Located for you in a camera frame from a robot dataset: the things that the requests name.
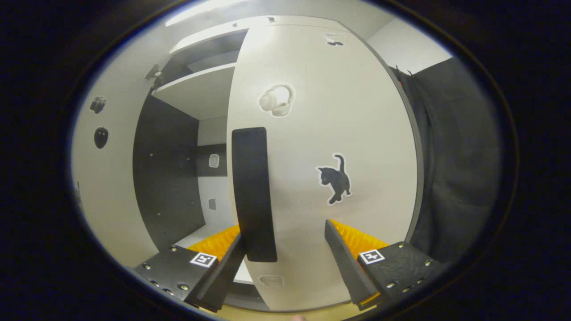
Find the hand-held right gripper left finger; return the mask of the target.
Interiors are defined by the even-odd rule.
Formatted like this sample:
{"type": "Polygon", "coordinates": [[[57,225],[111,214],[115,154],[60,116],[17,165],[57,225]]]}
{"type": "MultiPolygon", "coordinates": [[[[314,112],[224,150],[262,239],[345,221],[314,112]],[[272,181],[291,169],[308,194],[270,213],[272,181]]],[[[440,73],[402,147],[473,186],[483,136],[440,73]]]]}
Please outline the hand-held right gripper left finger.
{"type": "Polygon", "coordinates": [[[222,309],[245,256],[238,225],[190,246],[171,245],[135,266],[147,282],[186,304],[222,309]]]}

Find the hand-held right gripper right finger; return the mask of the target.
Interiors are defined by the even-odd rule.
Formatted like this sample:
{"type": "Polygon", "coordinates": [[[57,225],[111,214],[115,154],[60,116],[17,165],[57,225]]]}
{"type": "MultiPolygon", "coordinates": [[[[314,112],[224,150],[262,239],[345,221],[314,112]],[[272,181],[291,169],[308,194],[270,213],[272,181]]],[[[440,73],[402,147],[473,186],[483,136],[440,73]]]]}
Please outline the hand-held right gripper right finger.
{"type": "Polygon", "coordinates": [[[360,310],[394,305],[419,292],[445,268],[408,242],[389,245],[337,221],[326,221],[324,237],[351,302],[360,310]]]}

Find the white and grey cabinet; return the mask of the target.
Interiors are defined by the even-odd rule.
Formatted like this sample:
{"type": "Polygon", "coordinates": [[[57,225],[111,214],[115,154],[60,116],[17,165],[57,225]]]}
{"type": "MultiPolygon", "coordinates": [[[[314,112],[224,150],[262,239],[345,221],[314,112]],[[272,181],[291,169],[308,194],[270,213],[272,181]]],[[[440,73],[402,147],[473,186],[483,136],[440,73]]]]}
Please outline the white and grey cabinet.
{"type": "MultiPolygon", "coordinates": [[[[227,177],[227,110],[234,65],[257,18],[219,25],[181,40],[159,70],[135,130],[135,197],[159,252],[190,247],[234,227],[227,177]]],[[[224,304],[269,311],[245,271],[245,257],[224,304]]]]}

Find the white cabinet door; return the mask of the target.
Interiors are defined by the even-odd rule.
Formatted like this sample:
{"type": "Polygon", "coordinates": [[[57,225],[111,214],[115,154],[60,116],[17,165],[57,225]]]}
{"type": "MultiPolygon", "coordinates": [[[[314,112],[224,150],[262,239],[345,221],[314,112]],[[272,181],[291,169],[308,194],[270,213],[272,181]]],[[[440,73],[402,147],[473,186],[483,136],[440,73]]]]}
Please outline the white cabinet door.
{"type": "Polygon", "coordinates": [[[141,218],[132,173],[137,122],[172,45],[157,33],[138,35],[112,56],[83,98],[73,132],[71,170],[84,218],[103,248],[122,266],[158,252],[141,218]]]}
{"type": "Polygon", "coordinates": [[[349,31],[248,30],[230,91],[227,173],[232,179],[231,132],[264,127],[277,262],[245,265],[271,311],[349,301],[327,220],[387,244],[410,238],[422,156],[409,110],[398,82],[349,31]]]}

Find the metal cabinet door hinge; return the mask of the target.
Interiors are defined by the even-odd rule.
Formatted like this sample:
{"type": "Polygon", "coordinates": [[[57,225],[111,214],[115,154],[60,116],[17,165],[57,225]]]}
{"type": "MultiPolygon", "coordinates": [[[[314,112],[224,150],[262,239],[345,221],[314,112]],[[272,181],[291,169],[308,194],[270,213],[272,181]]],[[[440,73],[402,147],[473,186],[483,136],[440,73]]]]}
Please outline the metal cabinet door hinge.
{"type": "Polygon", "coordinates": [[[163,72],[159,69],[159,64],[155,63],[144,77],[147,81],[153,81],[151,90],[156,90],[165,83],[163,72]]]}

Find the black backdrop cloth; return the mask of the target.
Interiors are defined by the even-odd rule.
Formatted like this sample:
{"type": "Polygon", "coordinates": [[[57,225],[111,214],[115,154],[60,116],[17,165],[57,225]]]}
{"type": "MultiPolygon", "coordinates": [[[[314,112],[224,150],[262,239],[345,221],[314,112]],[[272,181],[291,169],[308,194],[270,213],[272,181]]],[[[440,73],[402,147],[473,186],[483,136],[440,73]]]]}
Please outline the black backdrop cloth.
{"type": "Polygon", "coordinates": [[[424,195],[411,244],[451,264],[477,240],[497,201],[502,143],[494,104],[457,58],[415,74],[392,71],[422,142],[424,195]]]}

